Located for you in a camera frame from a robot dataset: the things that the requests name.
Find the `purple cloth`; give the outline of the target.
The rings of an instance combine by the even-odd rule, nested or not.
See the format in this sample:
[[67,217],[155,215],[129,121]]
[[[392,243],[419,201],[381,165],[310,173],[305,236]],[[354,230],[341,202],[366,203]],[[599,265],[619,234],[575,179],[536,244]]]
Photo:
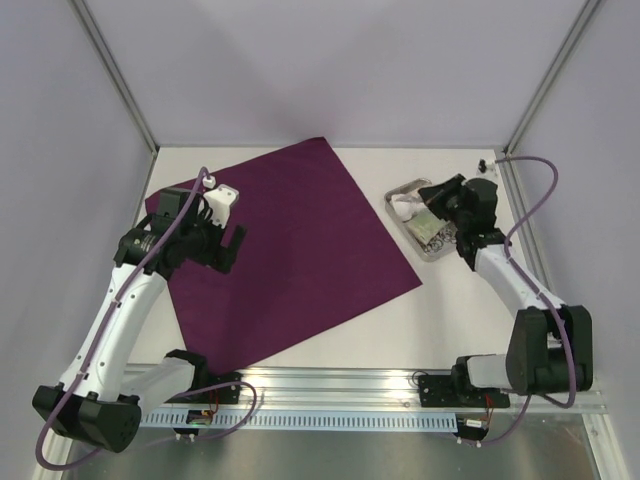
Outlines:
[[173,275],[140,357],[183,348],[219,374],[417,365],[420,279],[326,139],[274,151],[165,148],[147,206],[163,187],[190,186],[201,168],[238,191],[230,222],[247,236],[229,274],[188,262]]

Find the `green gauze packet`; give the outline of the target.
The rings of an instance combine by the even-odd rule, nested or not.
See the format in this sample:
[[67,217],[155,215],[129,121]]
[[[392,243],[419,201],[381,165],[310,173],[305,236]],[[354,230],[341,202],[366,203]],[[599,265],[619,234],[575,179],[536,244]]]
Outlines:
[[409,232],[422,245],[426,245],[445,225],[445,221],[438,219],[429,210],[422,211],[406,223]]

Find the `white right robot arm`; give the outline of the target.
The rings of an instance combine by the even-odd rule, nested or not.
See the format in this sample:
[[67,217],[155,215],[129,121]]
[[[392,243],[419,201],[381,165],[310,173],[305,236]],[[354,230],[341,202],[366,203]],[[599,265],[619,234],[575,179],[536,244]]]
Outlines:
[[432,214],[455,227],[459,256],[514,318],[506,353],[463,358],[465,371],[450,381],[454,399],[472,405],[492,388],[571,407],[593,383],[587,309],[567,305],[515,260],[510,239],[496,225],[496,183],[456,175],[420,189],[419,196]]

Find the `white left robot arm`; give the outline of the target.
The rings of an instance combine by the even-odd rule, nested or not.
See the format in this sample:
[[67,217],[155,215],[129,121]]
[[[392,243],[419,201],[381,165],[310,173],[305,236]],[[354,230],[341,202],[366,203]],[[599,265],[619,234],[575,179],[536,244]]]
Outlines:
[[54,433],[120,453],[142,418],[173,398],[197,401],[212,385],[206,359],[174,349],[132,380],[125,367],[151,308],[173,273],[192,262],[227,274],[246,235],[222,243],[237,190],[160,190],[155,211],[119,241],[104,301],[80,350],[54,386],[37,388],[32,405]]

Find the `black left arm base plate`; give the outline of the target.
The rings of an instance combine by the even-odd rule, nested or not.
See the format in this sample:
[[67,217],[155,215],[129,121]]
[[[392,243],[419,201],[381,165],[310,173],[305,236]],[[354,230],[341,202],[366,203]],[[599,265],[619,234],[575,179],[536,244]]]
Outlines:
[[[200,384],[198,385],[198,388],[220,385],[222,383],[239,382],[241,380],[242,375],[239,372],[232,372],[222,376],[211,376],[206,384]],[[239,402],[240,392],[241,386],[226,386],[196,395],[190,395],[181,398],[181,401],[192,404],[211,404],[213,407],[216,405],[237,405]]]

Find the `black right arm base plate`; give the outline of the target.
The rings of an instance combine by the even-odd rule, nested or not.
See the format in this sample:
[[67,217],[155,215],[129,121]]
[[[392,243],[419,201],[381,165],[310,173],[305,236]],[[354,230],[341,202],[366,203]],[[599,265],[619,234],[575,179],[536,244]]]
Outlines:
[[511,406],[508,394],[495,388],[477,388],[453,375],[420,374],[416,377],[423,408],[497,408]]

